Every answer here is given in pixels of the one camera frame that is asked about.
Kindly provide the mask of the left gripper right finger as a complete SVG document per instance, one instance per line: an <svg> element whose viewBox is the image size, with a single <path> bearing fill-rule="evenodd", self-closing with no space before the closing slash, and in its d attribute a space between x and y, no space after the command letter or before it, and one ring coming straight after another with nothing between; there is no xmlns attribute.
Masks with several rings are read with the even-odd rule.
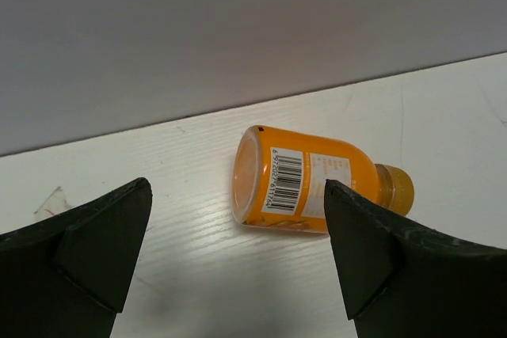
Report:
<svg viewBox="0 0 507 338"><path fill-rule="evenodd" d="M336 180L325 216L360 337L503 337L506 251L402 217Z"/></svg>

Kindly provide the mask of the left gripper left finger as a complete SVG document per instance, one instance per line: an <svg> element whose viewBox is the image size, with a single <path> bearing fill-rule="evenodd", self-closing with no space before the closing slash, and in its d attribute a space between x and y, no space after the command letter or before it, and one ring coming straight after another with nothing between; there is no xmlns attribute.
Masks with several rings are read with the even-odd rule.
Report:
<svg viewBox="0 0 507 338"><path fill-rule="evenodd" d="M3 337L109 337L128 296L151 214L135 179L1 236Z"/></svg>

